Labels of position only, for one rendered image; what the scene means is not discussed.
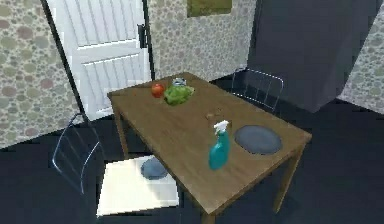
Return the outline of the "teal spray bottle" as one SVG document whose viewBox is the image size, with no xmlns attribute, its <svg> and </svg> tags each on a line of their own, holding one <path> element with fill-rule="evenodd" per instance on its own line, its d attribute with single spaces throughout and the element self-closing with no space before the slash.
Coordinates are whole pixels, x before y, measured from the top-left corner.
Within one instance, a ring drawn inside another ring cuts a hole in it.
<svg viewBox="0 0 384 224">
<path fill-rule="evenodd" d="M 216 143 L 210 148 L 208 164 L 212 170 L 223 167 L 228 161 L 230 151 L 230 140 L 227 132 L 227 120 L 216 123 L 215 129 Z"/>
</svg>

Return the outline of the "green lettuce head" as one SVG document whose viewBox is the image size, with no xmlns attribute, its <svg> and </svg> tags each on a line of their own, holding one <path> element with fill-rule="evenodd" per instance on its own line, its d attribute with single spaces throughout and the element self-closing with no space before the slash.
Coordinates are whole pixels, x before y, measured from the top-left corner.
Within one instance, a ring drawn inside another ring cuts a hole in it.
<svg viewBox="0 0 384 224">
<path fill-rule="evenodd" d="M 190 86 L 170 86 L 164 92 L 164 99 L 167 104 L 175 106 L 185 103 L 194 93 Z"/>
</svg>

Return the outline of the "brown wooden table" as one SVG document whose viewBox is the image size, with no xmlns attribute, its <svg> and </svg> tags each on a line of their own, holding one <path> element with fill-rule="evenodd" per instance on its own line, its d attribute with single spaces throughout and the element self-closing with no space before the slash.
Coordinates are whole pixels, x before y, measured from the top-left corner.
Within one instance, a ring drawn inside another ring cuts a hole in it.
<svg viewBox="0 0 384 224">
<path fill-rule="evenodd" d="M 279 211 L 312 135 L 191 73 L 181 76 L 195 93 L 178 106 L 153 97 L 150 82 L 108 94 L 123 151 L 128 151 L 121 124 L 126 121 L 201 209 L 201 224 L 215 224 L 226 207 L 288 162 L 273 206 Z M 273 130 L 281 137 L 282 149 L 272 155 L 256 155 L 232 143 L 228 163 L 211 170 L 208 153 L 215 136 L 207 116 L 215 113 L 229 119 L 234 130 L 244 125 Z"/>
</svg>

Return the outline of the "red apple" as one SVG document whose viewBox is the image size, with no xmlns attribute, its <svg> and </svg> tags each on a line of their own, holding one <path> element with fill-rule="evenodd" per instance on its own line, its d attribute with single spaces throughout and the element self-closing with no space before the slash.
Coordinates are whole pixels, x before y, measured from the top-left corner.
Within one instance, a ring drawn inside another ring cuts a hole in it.
<svg viewBox="0 0 384 224">
<path fill-rule="evenodd" d="M 151 87 L 151 94 L 155 98 L 160 98 L 165 91 L 165 87 L 162 84 L 156 83 Z"/>
</svg>

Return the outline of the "grey round plate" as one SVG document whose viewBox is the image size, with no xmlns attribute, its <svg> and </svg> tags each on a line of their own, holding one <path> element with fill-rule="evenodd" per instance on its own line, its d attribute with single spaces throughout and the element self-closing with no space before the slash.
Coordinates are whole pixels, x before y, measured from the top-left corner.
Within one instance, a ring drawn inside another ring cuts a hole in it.
<svg viewBox="0 0 384 224">
<path fill-rule="evenodd" d="M 273 130 L 259 125 L 245 125 L 234 134 L 235 142 L 252 154 L 268 155 L 282 148 L 282 140 Z"/>
</svg>

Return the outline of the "white panelled room door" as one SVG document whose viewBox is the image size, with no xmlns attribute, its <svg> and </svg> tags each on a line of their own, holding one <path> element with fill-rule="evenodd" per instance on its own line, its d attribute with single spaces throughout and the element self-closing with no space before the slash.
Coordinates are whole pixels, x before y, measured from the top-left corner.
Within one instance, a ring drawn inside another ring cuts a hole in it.
<svg viewBox="0 0 384 224">
<path fill-rule="evenodd" d="M 151 80 L 142 0 L 46 1 L 89 120 L 112 113 L 109 92 Z"/>
</svg>

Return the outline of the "green framed wall picture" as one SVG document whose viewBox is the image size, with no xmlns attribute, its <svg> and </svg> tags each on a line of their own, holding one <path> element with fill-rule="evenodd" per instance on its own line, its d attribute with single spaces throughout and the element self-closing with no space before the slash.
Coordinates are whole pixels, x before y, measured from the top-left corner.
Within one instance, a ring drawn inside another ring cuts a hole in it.
<svg viewBox="0 0 384 224">
<path fill-rule="evenodd" d="M 188 17 L 228 14 L 231 9 L 232 0 L 187 0 Z"/>
</svg>

